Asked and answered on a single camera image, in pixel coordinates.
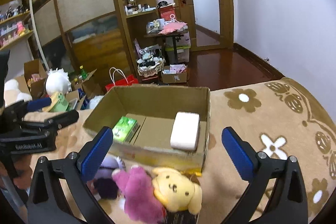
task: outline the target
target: frosted glass panel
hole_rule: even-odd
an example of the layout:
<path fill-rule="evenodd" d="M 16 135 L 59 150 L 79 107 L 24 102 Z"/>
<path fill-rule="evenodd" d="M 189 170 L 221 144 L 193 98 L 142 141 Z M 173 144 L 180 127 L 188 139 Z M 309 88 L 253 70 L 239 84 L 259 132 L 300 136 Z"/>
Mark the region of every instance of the frosted glass panel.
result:
<path fill-rule="evenodd" d="M 115 11 L 113 0 L 57 0 L 57 2 L 65 31 Z"/>
<path fill-rule="evenodd" d="M 61 35 L 53 0 L 46 3 L 34 16 L 37 34 L 42 46 Z"/>

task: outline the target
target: jar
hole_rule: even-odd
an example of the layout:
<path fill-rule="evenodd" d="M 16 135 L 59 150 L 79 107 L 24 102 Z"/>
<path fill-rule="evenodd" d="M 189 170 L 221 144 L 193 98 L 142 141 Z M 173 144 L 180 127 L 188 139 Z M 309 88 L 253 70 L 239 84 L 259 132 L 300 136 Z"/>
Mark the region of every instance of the jar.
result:
<path fill-rule="evenodd" d="M 137 2 L 135 0 L 127 0 L 127 8 L 132 9 L 137 7 Z"/>

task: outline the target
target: baseboard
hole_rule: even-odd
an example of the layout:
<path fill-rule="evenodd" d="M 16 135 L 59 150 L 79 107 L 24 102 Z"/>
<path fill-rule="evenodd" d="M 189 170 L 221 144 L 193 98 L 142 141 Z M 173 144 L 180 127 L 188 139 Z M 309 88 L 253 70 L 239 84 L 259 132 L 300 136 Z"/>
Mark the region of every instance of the baseboard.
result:
<path fill-rule="evenodd" d="M 219 33 L 216 33 L 216 32 L 213 32 L 213 31 L 210 31 L 209 29 L 207 28 L 204 28 L 200 25 L 197 25 L 196 24 L 196 30 L 199 30 L 201 31 L 202 33 L 205 33 L 207 36 L 217 40 L 217 41 L 220 41 L 221 40 L 221 35 Z"/>
<path fill-rule="evenodd" d="M 233 48 L 235 51 L 239 52 L 240 55 L 247 58 L 253 65 L 255 65 L 258 69 L 270 74 L 274 79 L 281 79 L 285 77 L 281 72 L 279 72 L 276 68 L 272 65 L 267 63 L 265 60 L 254 54 L 253 52 L 249 51 L 247 48 L 239 45 L 238 43 L 233 44 Z"/>

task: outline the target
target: metal screw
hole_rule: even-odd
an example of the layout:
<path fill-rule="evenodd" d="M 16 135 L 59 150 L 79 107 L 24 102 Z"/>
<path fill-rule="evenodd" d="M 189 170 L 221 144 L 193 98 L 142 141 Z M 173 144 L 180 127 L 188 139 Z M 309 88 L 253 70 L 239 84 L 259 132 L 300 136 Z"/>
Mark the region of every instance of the metal screw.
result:
<path fill-rule="evenodd" d="M 295 156 L 290 156 L 290 157 L 289 157 L 289 160 L 290 160 L 291 162 L 297 162 L 297 158 L 296 158 Z"/>
<path fill-rule="evenodd" d="M 258 152 L 258 157 L 261 158 L 261 159 L 265 159 L 266 158 L 266 153 L 265 152 Z"/>
<path fill-rule="evenodd" d="M 43 163 L 45 162 L 45 160 L 46 160 L 45 156 L 39 157 L 39 163 Z"/>
<path fill-rule="evenodd" d="M 75 159 L 75 158 L 77 158 L 77 153 L 76 152 L 71 152 L 70 154 L 69 154 L 69 159 Z"/>

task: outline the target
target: small table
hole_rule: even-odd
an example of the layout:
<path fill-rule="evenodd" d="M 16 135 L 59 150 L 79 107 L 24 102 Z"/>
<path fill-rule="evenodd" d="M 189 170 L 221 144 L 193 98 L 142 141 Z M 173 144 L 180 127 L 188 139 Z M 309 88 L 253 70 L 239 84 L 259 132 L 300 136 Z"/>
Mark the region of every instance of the small table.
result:
<path fill-rule="evenodd" d="M 148 37 L 162 37 L 164 40 L 167 37 L 171 37 L 173 39 L 173 47 L 174 47 L 174 59 L 175 59 L 174 62 L 173 62 L 173 65 L 174 65 L 174 64 L 179 63 L 179 60 L 178 60 L 178 57 L 177 57 L 176 41 L 179 40 L 180 37 L 182 37 L 183 35 L 185 35 L 188 32 L 189 32 L 189 29 L 185 29 L 182 32 L 175 31 L 175 32 L 171 32 L 169 34 L 149 33 L 149 34 L 146 34 L 144 37 L 145 38 L 148 38 Z"/>

